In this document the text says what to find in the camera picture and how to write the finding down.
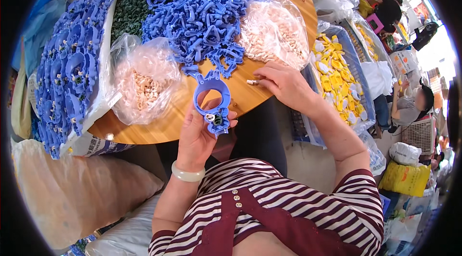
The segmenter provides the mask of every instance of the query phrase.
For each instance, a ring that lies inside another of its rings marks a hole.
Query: large beige sack
[[[118,221],[164,184],[142,167],[111,156],[53,160],[36,140],[12,141],[12,157],[22,196],[54,249]]]

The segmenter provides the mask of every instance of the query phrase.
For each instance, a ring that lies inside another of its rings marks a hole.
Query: round wooden table
[[[317,29],[317,16],[313,1],[291,1],[303,15],[309,46],[312,47]],[[208,59],[198,63],[198,65],[199,71],[203,75],[206,75],[209,70],[215,69],[215,66]],[[244,62],[237,66],[231,77],[224,80],[231,92],[232,100],[229,109],[237,112],[238,116],[245,114],[272,96],[268,90],[261,86],[247,84],[247,80],[255,79],[252,72],[263,66],[264,63],[262,62],[244,57]],[[89,132],[102,139],[124,144],[157,144],[177,140],[180,135],[184,113],[192,101],[193,93],[197,86],[196,80],[190,76],[184,77],[183,82],[184,87],[177,93],[176,98],[170,102],[169,109],[161,118],[154,120],[150,124],[124,125],[110,110],[95,122]],[[216,93],[211,94],[205,98],[204,102],[211,97],[217,96]]]

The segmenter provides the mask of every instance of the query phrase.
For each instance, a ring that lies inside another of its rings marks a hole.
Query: tray of blue parts
[[[234,43],[247,0],[147,0],[143,43],[166,37],[186,75],[198,73],[196,62],[208,58],[224,78],[243,62],[244,48]]]
[[[103,25],[112,1],[72,2],[43,49],[35,90],[38,132],[54,159],[71,134],[82,135],[84,118],[99,88]]]

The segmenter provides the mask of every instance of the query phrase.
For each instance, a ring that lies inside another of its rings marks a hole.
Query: maroon and white striped shirt
[[[384,220],[371,172],[350,172],[326,195],[261,160],[220,163],[206,172],[182,226],[158,231],[148,253],[231,255],[257,231],[272,232],[298,255],[375,255]]]

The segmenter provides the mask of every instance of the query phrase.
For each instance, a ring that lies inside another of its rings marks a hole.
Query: pink stool
[[[378,34],[379,31],[384,28],[384,25],[380,22],[375,13],[366,18],[366,21],[369,23],[375,34]]]

